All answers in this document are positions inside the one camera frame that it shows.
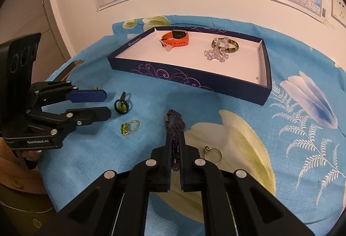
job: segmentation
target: person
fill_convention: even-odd
[[[41,155],[37,151],[23,152],[29,161],[37,161]],[[20,236],[33,236],[56,214],[38,168],[22,169],[3,138],[0,138],[0,205]]]

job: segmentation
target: floral tablecloth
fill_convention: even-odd
[[[169,24],[263,38],[273,79],[266,104],[111,69],[108,54],[152,26]],[[336,63],[289,36],[227,19],[160,16],[116,23],[113,31],[69,61],[84,60],[69,80],[80,89],[106,90],[107,101],[46,107],[55,113],[104,105],[112,110],[110,120],[79,127],[62,149],[47,151],[40,160],[57,210],[105,170],[123,172],[148,158],[153,148],[165,143],[163,117],[174,109],[186,122],[187,144],[200,151],[218,148],[223,154],[220,169],[247,170],[317,236],[328,233],[346,205],[346,74]],[[133,107],[119,116],[113,104],[123,91]],[[141,122],[139,130],[122,136],[121,124],[131,120]],[[169,193],[150,195],[146,235],[204,235],[200,194],[183,194],[179,175],[173,173],[172,179]]]

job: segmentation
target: gold ring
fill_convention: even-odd
[[[136,127],[135,127],[133,130],[128,130],[127,128],[128,128],[132,123],[137,123]],[[123,134],[124,136],[127,136],[129,133],[133,133],[133,132],[135,132],[136,130],[138,130],[138,128],[139,128],[140,125],[141,125],[141,123],[140,123],[138,120],[133,120],[133,121],[131,121],[131,122],[122,124],[120,130],[121,130],[121,132],[122,132],[122,134]]]
[[[238,43],[236,41],[233,41],[233,40],[229,39],[228,37],[218,38],[218,40],[219,40],[219,42],[227,42],[228,44],[235,46],[235,48],[226,48],[224,50],[224,52],[226,52],[226,53],[236,52],[239,49]],[[215,47],[219,47],[219,45],[217,45],[215,43],[215,40],[213,40],[212,43],[211,43],[211,47],[214,49]]]
[[[221,160],[222,160],[222,152],[219,150],[219,149],[217,149],[217,148],[213,148],[213,147],[209,147],[209,146],[205,146],[205,148],[203,149],[203,153],[204,153],[204,159],[205,160],[207,160],[206,158],[205,158],[205,156],[206,156],[206,154],[210,151],[210,150],[216,150],[216,151],[218,151],[219,153],[220,153],[220,160],[217,162],[217,163],[214,163],[215,165],[218,165],[220,162],[221,162]]]

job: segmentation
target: olive green garment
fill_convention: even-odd
[[[41,225],[47,223],[55,214],[55,210],[39,214],[53,208],[48,195],[31,194],[16,191],[0,184],[0,201],[7,206],[24,211],[21,212],[2,206],[9,220],[21,236],[33,236]]]

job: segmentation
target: necklace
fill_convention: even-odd
[[[174,120],[170,124],[170,115],[173,116]],[[179,132],[184,131],[186,125],[181,114],[173,109],[170,109],[165,116],[165,124],[167,133],[172,134],[172,169],[173,171],[179,171]]]

